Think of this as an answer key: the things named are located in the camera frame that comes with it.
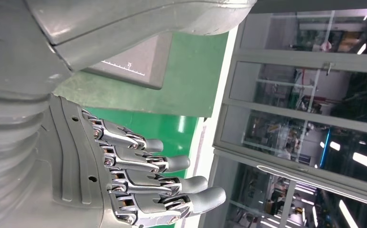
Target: glass window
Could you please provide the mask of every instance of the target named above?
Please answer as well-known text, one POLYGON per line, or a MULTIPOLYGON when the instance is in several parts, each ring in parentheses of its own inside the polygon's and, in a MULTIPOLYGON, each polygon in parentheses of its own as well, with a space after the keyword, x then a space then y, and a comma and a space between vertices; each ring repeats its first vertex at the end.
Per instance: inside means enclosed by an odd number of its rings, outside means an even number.
POLYGON ((216 171, 214 185, 227 197, 206 214, 205 228, 278 228, 284 207, 286 228, 367 228, 367 204, 223 157, 216 171))
POLYGON ((229 106, 221 140, 367 181, 367 133, 229 106))
POLYGON ((367 54, 367 9, 250 14, 241 48, 367 54))
POLYGON ((367 122, 367 73, 237 62, 230 98, 367 122))
POLYGON ((291 228, 367 227, 367 204, 299 182, 292 198, 286 224, 291 228))

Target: blue light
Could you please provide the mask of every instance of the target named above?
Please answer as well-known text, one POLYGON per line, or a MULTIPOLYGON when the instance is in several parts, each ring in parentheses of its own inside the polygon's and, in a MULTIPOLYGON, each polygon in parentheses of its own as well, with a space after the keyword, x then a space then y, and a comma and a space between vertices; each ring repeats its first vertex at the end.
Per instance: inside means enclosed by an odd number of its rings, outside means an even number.
POLYGON ((323 154, 322 154, 322 158, 320 160, 320 166, 319 166, 320 168, 323 167, 324 158, 326 156, 326 151, 327 151, 327 148, 328 148, 329 138, 330 138, 330 129, 327 132, 326 142, 324 143, 323 154))

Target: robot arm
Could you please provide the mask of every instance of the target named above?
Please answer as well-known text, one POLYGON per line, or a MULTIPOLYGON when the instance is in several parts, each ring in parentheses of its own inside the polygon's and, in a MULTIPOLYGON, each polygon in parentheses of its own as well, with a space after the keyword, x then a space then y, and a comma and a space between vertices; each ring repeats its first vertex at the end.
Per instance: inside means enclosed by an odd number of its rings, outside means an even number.
POLYGON ((188 161, 153 154, 159 140, 93 123, 51 92, 158 33, 226 32, 254 2, 0 0, 0 228, 149 227, 221 203, 223 191, 200 179, 160 174, 188 161))

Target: gray fingertip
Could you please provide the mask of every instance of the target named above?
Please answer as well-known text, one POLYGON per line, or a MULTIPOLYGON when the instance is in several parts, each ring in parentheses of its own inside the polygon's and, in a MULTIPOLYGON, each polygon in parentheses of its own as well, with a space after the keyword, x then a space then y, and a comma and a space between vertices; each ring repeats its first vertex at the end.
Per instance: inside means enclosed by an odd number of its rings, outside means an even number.
POLYGON ((185 170, 190 166, 189 157, 186 155, 179 155, 174 157, 166 157, 168 162, 168 169, 165 172, 176 172, 185 170))
POLYGON ((164 144, 159 139, 146 139, 146 151, 161 152, 164 150, 164 144))
POLYGON ((181 193, 198 193, 206 190, 208 187, 208 181, 203 176, 195 176, 187 179, 178 177, 178 179, 182 184, 181 193))
POLYGON ((202 214, 212 210, 225 202, 226 196, 224 189, 211 187, 199 193, 188 194, 193 203, 193 214, 202 214))

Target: glass door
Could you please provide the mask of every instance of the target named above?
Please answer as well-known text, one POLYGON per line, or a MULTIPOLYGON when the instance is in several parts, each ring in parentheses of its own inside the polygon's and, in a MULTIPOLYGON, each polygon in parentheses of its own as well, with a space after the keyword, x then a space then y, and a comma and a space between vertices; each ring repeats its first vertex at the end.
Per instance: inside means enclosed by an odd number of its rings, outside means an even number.
POLYGON ((284 170, 225 151, 215 154, 214 185, 226 189, 227 200, 206 214, 206 228, 367 227, 367 204, 353 195, 339 195, 327 185, 320 188, 319 181, 293 178, 284 170), (231 178, 219 178, 227 169, 231 178))
POLYGON ((239 29, 215 138, 236 177, 214 181, 231 186, 215 227, 367 227, 367 9, 239 29))

